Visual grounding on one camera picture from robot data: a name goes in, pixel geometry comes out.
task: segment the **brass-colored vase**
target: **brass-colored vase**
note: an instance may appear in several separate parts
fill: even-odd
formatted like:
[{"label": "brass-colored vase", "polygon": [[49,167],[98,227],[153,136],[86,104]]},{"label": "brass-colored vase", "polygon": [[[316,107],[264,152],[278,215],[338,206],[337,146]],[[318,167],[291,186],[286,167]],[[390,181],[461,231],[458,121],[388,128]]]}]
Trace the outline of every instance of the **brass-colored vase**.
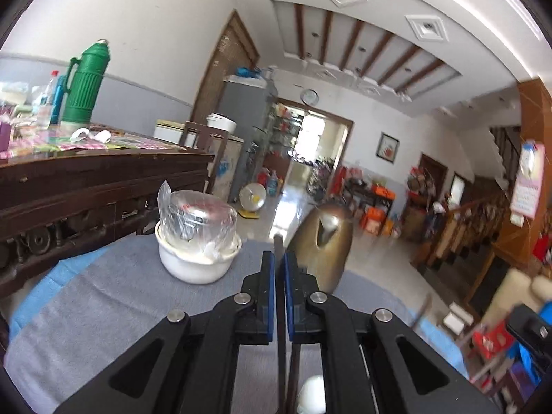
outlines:
[{"label": "brass-colored vase", "polygon": [[343,275],[352,240],[351,212],[341,205],[325,203],[307,215],[288,249],[295,251],[299,267],[316,277],[320,290],[332,293]]}]

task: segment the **silver bolt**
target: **silver bolt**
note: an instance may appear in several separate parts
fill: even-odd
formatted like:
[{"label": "silver bolt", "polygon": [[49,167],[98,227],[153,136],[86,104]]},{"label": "silver bolt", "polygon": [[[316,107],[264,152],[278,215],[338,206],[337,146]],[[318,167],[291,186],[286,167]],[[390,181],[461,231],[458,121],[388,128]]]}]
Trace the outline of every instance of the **silver bolt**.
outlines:
[{"label": "silver bolt", "polygon": [[322,291],[316,291],[311,294],[311,300],[316,304],[323,304],[326,300],[328,300],[328,296]]},{"label": "silver bolt", "polygon": [[169,322],[180,322],[184,317],[186,317],[186,313],[178,308],[170,310],[169,314],[167,314]]},{"label": "silver bolt", "polygon": [[393,319],[393,313],[385,308],[380,308],[376,311],[376,319],[381,322],[389,322]]},{"label": "silver bolt", "polygon": [[251,296],[248,293],[238,293],[234,296],[234,302],[239,305],[245,305],[251,302]]}]

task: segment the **green thermos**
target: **green thermos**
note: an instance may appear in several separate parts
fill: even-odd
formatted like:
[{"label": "green thermos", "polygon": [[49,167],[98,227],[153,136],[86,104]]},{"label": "green thermos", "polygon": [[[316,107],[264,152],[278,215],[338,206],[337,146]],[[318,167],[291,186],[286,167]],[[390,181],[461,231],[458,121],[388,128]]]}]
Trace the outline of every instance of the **green thermos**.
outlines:
[{"label": "green thermos", "polygon": [[[71,58],[69,68],[67,68],[67,78],[63,84],[63,91],[67,93],[67,103],[63,112],[62,124],[78,128],[90,123],[92,110],[109,59],[108,41],[105,39],[98,40],[85,50],[81,59]],[[78,65],[78,68],[71,80],[71,70],[75,64]]]}]

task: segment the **picture frame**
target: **picture frame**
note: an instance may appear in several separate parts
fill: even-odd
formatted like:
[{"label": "picture frame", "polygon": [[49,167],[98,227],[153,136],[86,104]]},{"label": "picture frame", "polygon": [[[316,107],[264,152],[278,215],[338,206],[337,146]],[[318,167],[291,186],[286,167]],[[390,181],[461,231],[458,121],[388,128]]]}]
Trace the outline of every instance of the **picture frame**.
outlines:
[{"label": "picture frame", "polygon": [[390,135],[387,135],[385,132],[382,132],[380,141],[377,144],[376,156],[380,159],[395,163],[399,143],[400,142],[396,138],[393,138]]}]

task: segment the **purple box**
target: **purple box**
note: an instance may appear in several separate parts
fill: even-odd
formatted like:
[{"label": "purple box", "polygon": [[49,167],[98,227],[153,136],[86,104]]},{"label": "purple box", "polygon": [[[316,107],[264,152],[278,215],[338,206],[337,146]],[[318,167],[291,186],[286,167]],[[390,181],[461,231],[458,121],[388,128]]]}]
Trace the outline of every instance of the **purple box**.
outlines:
[{"label": "purple box", "polygon": [[9,137],[12,133],[12,126],[7,123],[0,123],[0,152],[8,150]]}]

